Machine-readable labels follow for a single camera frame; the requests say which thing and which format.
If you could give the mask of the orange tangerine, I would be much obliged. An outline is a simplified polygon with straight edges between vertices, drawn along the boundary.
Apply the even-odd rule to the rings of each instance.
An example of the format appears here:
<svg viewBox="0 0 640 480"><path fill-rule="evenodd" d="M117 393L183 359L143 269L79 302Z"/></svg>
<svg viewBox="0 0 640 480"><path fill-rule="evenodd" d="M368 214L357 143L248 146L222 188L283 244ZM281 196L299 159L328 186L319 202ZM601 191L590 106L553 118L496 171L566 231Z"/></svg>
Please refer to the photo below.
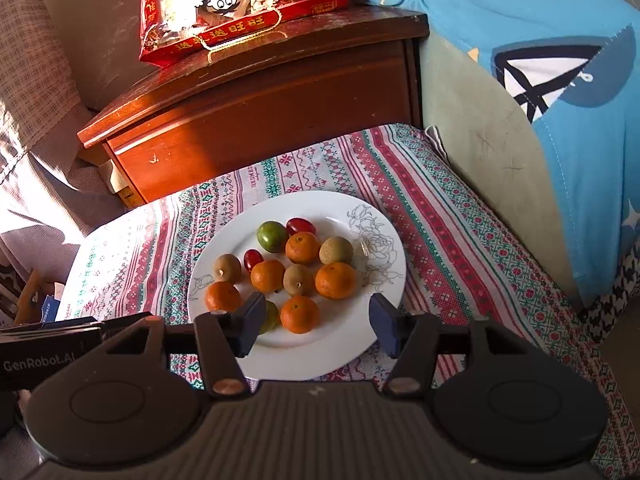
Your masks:
<svg viewBox="0 0 640 480"><path fill-rule="evenodd" d="M344 262L325 264L318 270L314 286L324 298L346 299L356 292L358 274L352 266Z"/></svg>
<svg viewBox="0 0 640 480"><path fill-rule="evenodd" d="M205 305L209 311L234 312L243 304L240 292L228 282L215 282L206 288Z"/></svg>
<svg viewBox="0 0 640 480"><path fill-rule="evenodd" d="M257 263L250 271L250 282L263 294L277 292L283 287L285 266L278 260L265 260Z"/></svg>
<svg viewBox="0 0 640 480"><path fill-rule="evenodd" d="M294 296L280 309L281 325L297 335L311 332L320 323L320 311L314 300L306 296Z"/></svg>
<svg viewBox="0 0 640 480"><path fill-rule="evenodd" d="M313 264L319 258L320 247L320 240L314 233L298 232L286 242L285 255L292 263Z"/></svg>

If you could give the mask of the green lime large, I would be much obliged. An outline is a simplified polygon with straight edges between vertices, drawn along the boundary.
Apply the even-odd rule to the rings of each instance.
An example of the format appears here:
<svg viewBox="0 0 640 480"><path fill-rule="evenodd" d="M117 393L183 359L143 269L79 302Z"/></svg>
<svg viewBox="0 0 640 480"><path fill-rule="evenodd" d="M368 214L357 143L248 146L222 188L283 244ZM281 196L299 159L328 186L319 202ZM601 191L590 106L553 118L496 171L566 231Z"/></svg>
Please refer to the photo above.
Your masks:
<svg viewBox="0 0 640 480"><path fill-rule="evenodd" d="M259 333L265 334L273 330L280 324L280 312L277 305L267 300L265 303L265 318L264 322L262 322L262 326L260 326Z"/></svg>

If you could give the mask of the brown kiwi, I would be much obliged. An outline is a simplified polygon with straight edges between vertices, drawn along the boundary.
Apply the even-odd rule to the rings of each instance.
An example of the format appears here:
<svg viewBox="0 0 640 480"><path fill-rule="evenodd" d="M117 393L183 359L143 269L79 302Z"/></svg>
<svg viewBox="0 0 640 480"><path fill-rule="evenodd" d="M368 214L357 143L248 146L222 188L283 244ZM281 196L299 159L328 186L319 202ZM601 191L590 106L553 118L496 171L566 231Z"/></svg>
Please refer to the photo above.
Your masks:
<svg viewBox="0 0 640 480"><path fill-rule="evenodd" d="M236 284L241 281L242 266L240 260L232 254L220 255L214 262L214 280Z"/></svg>
<svg viewBox="0 0 640 480"><path fill-rule="evenodd" d="M354 246L352 242L342 236L331 236L320 246L319 259L322 264L352 263L354 258Z"/></svg>
<svg viewBox="0 0 640 480"><path fill-rule="evenodd" d="M291 264L284 272L283 287L291 297L312 296L316 291L314 274L303 264Z"/></svg>

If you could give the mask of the red cherry tomato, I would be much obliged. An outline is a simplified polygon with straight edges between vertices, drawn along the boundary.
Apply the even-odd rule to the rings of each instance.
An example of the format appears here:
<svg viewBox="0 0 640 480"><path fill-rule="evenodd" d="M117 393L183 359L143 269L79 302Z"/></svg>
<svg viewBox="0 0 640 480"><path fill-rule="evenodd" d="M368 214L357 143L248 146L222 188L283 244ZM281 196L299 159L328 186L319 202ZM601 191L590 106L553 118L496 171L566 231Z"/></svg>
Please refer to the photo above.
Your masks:
<svg viewBox="0 0 640 480"><path fill-rule="evenodd" d="M264 257L262 256L262 253L258 252L258 250L254 248L247 250L243 256L244 268L247 270L248 274L251 274L254 267L263 261Z"/></svg>
<svg viewBox="0 0 640 480"><path fill-rule="evenodd" d="M285 229L289 236L293 236L298 233L317 233L316 227L309 220L298 217L288 220L288 222L286 222Z"/></svg>

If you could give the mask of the green tomato small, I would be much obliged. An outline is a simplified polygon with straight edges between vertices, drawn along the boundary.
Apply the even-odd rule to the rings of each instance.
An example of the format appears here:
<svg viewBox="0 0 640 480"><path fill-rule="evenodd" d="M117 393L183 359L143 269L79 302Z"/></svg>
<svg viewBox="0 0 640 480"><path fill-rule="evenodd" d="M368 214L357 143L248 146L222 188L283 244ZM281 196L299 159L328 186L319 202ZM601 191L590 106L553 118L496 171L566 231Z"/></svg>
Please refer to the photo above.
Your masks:
<svg viewBox="0 0 640 480"><path fill-rule="evenodd" d="M288 241L288 231L286 227L277 221L265 221L256 231L258 244L270 254L280 254L284 252Z"/></svg>

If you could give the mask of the blue small box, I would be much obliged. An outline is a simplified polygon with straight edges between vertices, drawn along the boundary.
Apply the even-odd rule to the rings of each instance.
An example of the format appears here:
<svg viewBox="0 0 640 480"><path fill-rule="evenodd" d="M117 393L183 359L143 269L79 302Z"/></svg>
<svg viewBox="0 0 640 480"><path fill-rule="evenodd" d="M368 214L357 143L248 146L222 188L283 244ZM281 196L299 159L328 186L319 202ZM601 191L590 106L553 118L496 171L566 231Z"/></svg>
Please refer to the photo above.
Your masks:
<svg viewBox="0 0 640 480"><path fill-rule="evenodd" d="M41 322L52 323L56 320L58 315L58 308L61 301L56 299L55 296L47 295L44 297L41 305Z"/></svg>

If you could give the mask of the striped patterned tablecloth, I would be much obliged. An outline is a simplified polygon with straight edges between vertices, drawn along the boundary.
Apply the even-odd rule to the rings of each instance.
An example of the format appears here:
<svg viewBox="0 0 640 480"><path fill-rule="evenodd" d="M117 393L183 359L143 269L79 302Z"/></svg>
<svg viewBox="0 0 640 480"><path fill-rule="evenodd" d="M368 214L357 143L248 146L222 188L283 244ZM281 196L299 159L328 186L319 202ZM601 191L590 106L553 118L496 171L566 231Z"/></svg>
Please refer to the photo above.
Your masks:
<svg viewBox="0 0 640 480"><path fill-rule="evenodd" d="M426 134L389 125L268 158L156 200L81 244L58 317L141 311L188 318L188 283L206 243L263 200L310 190L356 196L404 244L407 308L463 324L488 315L594 382L610 410L593 457L608 478L639 470L639 436L589 327L533 256L433 151Z"/></svg>

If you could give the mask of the white floral ceramic plate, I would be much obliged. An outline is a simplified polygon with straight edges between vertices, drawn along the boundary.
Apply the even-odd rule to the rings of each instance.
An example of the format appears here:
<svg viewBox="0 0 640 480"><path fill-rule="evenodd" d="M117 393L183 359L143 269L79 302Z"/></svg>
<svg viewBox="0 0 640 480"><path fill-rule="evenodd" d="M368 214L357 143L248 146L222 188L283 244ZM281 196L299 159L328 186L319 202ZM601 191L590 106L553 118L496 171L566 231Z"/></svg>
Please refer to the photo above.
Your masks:
<svg viewBox="0 0 640 480"><path fill-rule="evenodd" d="M224 313L260 292L262 331L239 360L250 379L307 380L338 370L375 341L369 301L398 307L406 282L399 235L354 196L307 191L265 200L204 246L190 278L189 318Z"/></svg>

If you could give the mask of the cardboard box beside nightstand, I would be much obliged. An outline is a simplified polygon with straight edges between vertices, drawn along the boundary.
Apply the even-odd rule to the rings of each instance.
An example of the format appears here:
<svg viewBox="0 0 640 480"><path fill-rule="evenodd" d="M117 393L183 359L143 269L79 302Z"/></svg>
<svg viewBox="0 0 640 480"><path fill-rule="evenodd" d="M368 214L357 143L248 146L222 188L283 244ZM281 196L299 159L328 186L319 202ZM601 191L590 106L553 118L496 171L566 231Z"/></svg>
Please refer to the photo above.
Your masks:
<svg viewBox="0 0 640 480"><path fill-rule="evenodd" d="M98 171L108 190L117 195L129 210L144 205L143 198L134 190L112 160L100 165Z"/></svg>

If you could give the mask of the checked beige curtain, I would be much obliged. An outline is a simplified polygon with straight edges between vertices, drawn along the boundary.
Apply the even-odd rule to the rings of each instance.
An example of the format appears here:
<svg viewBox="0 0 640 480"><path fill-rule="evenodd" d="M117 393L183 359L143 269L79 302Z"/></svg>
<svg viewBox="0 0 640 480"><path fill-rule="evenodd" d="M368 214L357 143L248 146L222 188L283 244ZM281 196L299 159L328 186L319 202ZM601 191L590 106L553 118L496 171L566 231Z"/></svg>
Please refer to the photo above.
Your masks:
<svg viewBox="0 0 640 480"><path fill-rule="evenodd" d="M126 210L80 159L91 114L43 0L1 0L1 255L66 281L85 238Z"/></svg>

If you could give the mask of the brown wooden nightstand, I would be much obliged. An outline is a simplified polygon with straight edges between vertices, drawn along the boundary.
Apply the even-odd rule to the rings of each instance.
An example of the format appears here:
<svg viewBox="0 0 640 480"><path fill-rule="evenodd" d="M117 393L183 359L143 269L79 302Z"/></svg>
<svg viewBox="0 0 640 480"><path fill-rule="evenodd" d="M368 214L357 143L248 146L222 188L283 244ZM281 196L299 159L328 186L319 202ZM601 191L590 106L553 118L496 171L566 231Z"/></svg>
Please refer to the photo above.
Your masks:
<svg viewBox="0 0 640 480"><path fill-rule="evenodd" d="M422 125L424 14L353 8L284 23L143 79L78 134L140 200L346 133Z"/></svg>

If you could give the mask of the green grey sofa cushion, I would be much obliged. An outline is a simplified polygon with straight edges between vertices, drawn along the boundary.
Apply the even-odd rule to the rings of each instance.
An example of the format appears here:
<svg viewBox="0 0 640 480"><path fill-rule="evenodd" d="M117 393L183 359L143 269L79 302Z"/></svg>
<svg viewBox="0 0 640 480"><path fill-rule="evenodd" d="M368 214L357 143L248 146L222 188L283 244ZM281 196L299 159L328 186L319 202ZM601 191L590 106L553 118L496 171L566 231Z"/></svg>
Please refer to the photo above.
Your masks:
<svg viewBox="0 0 640 480"><path fill-rule="evenodd" d="M420 74L424 124L438 129L450 165L579 307L548 165L525 114L437 32L420 43Z"/></svg>

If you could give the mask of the blue cartoon shirt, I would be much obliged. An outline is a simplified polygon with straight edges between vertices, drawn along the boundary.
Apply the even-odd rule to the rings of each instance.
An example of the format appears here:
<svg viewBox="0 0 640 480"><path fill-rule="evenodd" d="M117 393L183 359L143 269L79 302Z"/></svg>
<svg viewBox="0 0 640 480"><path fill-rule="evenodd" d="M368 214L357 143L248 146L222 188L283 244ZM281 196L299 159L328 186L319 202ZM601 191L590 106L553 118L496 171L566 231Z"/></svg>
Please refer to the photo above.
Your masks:
<svg viewBox="0 0 640 480"><path fill-rule="evenodd" d="M639 12L624 0L364 0L472 56L544 151L582 304L639 240Z"/></svg>

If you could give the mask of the red snack gift bag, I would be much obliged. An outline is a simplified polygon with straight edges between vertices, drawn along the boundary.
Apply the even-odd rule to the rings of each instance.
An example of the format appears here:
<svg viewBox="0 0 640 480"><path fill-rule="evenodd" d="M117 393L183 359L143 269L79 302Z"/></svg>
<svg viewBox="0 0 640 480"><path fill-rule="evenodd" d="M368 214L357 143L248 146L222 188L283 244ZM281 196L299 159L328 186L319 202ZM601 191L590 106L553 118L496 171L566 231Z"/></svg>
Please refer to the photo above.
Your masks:
<svg viewBox="0 0 640 480"><path fill-rule="evenodd" d="M348 5L348 0L141 0L139 60L157 67L280 24Z"/></svg>

